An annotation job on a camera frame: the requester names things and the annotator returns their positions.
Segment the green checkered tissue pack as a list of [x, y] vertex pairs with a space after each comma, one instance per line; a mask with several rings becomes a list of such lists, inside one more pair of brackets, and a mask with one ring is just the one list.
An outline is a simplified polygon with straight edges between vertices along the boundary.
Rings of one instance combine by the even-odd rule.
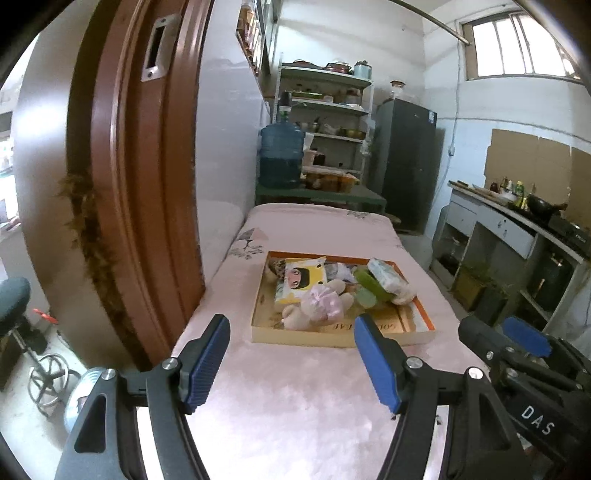
[[391, 302], [395, 305], [408, 305], [417, 295], [416, 290], [398, 273], [394, 267], [383, 260], [372, 258], [368, 269], [381, 287], [393, 295]]

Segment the white plush bear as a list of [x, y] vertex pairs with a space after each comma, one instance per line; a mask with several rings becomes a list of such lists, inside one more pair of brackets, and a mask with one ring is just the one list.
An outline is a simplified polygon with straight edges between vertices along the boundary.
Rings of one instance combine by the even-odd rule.
[[[342, 293], [342, 306], [345, 307], [345, 315], [342, 320], [345, 319], [346, 313], [353, 307], [355, 298], [348, 291]], [[335, 323], [318, 322], [314, 323], [304, 315], [301, 311], [301, 302], [298, 304], [288, 305], [281, 312], [281, 323], [283, 324], [284, 330], [289, 331], [318, 331], [321, 327], [329, 326]]]

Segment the white kitchen counter cabinet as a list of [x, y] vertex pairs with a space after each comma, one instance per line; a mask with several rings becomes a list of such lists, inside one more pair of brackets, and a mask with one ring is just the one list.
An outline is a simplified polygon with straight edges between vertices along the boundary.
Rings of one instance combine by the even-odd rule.
[[589, 259], [528, 216], [497, 202], [492, 193], [461, 182], [449, 185], [451, 197], [440, 211], [430, 269], [450, 294], [461, 263], [484, 262], [515, 280], [493, 327], [515, 316], [570, 340], [589, 333]]

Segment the black wok pan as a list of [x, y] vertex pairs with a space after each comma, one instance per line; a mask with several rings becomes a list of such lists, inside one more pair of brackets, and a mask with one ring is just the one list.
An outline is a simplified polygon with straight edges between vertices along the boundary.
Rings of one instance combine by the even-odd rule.
[[533, 216], [551, 218], [553, 215], [565, 211], [568, 204], [551, 204], [536, 195], [530, 194], [527, 197], [527, 207]]

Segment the pink bed cover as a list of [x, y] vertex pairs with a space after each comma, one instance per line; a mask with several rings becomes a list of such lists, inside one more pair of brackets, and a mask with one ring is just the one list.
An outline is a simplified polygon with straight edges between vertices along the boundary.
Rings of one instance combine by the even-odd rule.
[[407, 353], [463, 372], [477, 357], [458, 318], [382, 215], [327, 206], [267, 204], [243, 223], [224, 220], [204, 237], [206, 290], [181, 334], [198, 337], [226, 316], [231, 339], [204, 405], [187, 419], [213, 479], [374, 479], [396, 424], [378, 400], [356, 349], [252, 341], [252, 310], [270, 251], [396, 263], [416, 288], [435, 337]]

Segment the pink shower cap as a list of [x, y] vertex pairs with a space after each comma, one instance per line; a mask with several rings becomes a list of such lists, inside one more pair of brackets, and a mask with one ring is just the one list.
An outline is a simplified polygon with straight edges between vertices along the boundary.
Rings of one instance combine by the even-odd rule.
[[345, 291], [346, 283], [339, 279], [314, 285], [301, 297], [301, 311], [314, 323], [339, 322], [345, 315], [341, 299]]

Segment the white purple tissue pack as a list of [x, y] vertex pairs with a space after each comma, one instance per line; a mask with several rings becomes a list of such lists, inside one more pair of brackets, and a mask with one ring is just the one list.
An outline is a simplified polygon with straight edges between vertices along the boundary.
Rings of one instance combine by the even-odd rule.
[[325, 275], [328, 281], [342, 280], [347, 284], [356, 284], [358, 280], [355, 276], [356, 265], [342, 262], [325, 263]]

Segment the orange cardboard tray box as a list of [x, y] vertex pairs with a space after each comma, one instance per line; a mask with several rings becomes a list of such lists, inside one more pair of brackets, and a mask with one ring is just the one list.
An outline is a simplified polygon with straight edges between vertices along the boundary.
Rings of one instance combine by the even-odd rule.
[[[273, 260], [287, 258], [325, 257], [328, 262], [355, 264], [356, 284], [346, 284], [346, 291], [353, 295], [355, 302], [346, 313], [345, 319], [318, 331], [289, 331], [283, 329], [281, 312], [274, 308], [276, 294], [276, 274], [270, 271]], [[263, 277], [257, 291], [256, 306], [253, 308], [252, 340], [256, 343], [293, 345], [308, 347], [350, 348], [353, 341], [353, 324], [356, 318], [368, 314], [376, 322], [379, 331], [402, 345], [426, 344], [433, 340], [436, 328], [422, 302], [415, 296], [408, 305], [395, 305], [393, 295], [386, 292], [376, 278], [370, 274], [370, 259], [339, 257], [334, 255], [294, 254], [270, 252], [266, 256]]]

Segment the yellow cartoon tissue pack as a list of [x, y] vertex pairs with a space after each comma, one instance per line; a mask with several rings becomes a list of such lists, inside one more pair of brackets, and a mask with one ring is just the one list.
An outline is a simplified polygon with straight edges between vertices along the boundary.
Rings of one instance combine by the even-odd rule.
[[281, 311], [285, 306], [298, 304], [315, 285], [325, 285], [325, 257], [287, 258], [273, 260], [270, 271], [276, 274], [274, 308]]

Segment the dark grey refrigerator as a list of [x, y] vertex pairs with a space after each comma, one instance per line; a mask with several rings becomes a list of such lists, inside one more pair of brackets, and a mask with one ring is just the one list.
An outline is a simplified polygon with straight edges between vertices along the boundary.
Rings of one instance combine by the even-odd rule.
[[425, 231], [439, 174], [437, 113], [402, 99], [377, 111], [370, 189], [386, 200], [401, 228]]

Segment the dark green low table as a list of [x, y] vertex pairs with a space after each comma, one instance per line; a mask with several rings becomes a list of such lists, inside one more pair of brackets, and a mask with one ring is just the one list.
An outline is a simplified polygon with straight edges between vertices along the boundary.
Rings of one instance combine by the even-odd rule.
[[329, 192], [300, 186], [291, 189], [274, 189], [256, 185], [256, 205], [266, 203], [317, 203], [369, 208], [384, 213], [387, 200], [363, 185], [353, 185], [349, 192]]

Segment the brown wooden door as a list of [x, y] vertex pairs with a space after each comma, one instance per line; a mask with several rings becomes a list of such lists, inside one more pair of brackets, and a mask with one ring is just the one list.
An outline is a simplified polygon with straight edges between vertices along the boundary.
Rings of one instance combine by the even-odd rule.
[[147, 370], [204, 295], [195, 140], [211, 2], [60, 7], [13, 117], [27, 253], [83, 363]]

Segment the window with bars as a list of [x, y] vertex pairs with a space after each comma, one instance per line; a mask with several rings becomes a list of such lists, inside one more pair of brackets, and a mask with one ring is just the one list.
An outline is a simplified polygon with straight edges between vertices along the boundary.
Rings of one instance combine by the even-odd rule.
[[540, 77], [579, 83], [576, 64], [536, 20], [517, 11], [495, 14], [462, 25], [469, 80]]

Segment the grey metal shelf rack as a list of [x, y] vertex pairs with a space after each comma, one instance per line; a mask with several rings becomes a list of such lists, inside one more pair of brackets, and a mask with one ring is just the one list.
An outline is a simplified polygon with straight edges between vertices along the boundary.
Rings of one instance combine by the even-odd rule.
[[280, 63], [274, 101], [291, 95], [290, 119], [312, 136], [304, 148], [308, 163], [351, 174], [367, 174], [374, 82], [370, 65], [332, 62], [325, 66], [304, 60]]

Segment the blue water jug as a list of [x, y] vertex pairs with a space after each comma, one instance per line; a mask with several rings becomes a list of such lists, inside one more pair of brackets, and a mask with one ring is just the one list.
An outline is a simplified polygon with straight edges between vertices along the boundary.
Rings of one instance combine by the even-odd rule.
[[280, 105], [279, 118], [260, 131], [259, 183], [266, 188], [295, 188], [301, 181], [304, 131], [290, 122], [290, 106]]

